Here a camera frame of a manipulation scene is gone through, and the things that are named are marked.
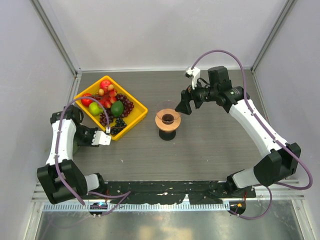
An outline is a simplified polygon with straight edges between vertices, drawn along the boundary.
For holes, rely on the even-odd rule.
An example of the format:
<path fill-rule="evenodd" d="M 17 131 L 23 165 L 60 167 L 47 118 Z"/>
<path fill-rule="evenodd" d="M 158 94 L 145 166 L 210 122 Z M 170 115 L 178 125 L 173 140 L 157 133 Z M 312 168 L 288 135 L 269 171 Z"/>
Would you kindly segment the clear pink cone dripper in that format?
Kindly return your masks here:
<path fill-rule="evenodd" d="M 175 111 L 178 104 L 172 100 L 165 100 L 156 105 L 155 118 L 165 125 L 171 125 L 181 118 L 181 114 Z"/>

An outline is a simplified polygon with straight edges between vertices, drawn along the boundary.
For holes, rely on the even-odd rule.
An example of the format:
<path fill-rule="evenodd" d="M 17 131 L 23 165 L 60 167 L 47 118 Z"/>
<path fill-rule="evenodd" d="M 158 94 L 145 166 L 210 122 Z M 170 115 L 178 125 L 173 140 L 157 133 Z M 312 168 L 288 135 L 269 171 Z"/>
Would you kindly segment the round wooden ring holder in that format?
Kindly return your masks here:
<path fill-rule="evenodd" d="M 164 108 L 156 113 L 156 126 L 164 132 L 171 133 L 181 124 L 181 115 L 172 108 Z"/>

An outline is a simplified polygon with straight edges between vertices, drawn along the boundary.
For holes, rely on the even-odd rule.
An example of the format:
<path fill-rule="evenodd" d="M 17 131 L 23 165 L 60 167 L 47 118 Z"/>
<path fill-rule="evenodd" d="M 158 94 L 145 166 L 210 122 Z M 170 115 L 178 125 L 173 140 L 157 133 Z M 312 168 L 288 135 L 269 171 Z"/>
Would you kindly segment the dark red glass carafe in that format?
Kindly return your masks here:
<path fill-rule="evenodd" d="M 158 131 L 159 137 L 164 140 L 164 141 L 171 141 L 176 137 L 176 130 L 173 131 L 163 131 L 163 130 L 159 130 Z"/>

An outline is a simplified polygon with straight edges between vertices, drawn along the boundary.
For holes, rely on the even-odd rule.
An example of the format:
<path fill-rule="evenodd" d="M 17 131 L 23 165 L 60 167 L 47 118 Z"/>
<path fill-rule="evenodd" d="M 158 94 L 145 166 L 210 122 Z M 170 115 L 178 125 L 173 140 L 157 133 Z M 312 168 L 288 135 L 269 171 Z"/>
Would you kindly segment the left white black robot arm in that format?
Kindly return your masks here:
<path fill-rule="evenodd" d="M 37 169 L 37 178 L 53 205 L 77 198 L 81 200 L 90 193 L 102 199 L 107 187 L 100 173 L 84 175 L 73 161 L 76 147 L 108 146 L 110 132 L 82 124 L 84 113 L 74 105 L 55 112 L 50 118 L 53 131 L 49 157 L 43 167 Z"/>

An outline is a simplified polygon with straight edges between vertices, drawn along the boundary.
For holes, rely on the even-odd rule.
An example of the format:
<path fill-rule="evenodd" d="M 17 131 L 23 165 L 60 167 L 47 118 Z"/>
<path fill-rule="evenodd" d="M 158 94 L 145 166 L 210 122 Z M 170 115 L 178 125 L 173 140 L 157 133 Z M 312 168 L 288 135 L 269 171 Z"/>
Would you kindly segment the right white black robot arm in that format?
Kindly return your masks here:
<path fill-rule="evenodd" d="M 199 68 L 188 68 L 185 76 L 191 84 L 181 92 L 181 100 L 175 111 L 190 115 L 193 101 L 198 109 L 204 102 L 215 102 L 236 119 L 253 140 L 262 159 L 252 168 L 229 175 L 226 179 L 226 191 L 232 197 L 238 197 L 246 187 L 262 185 L 269 187 L 292 176 L 298 166 L 297 157 L 301 148 L 297 143 L 289 144 L 280 137 L 257 111 L 250 96 L 241 86 L 232 86 L 226 67 L 217 66 L 208 69 L 205 82 L 200 77 Z"/>

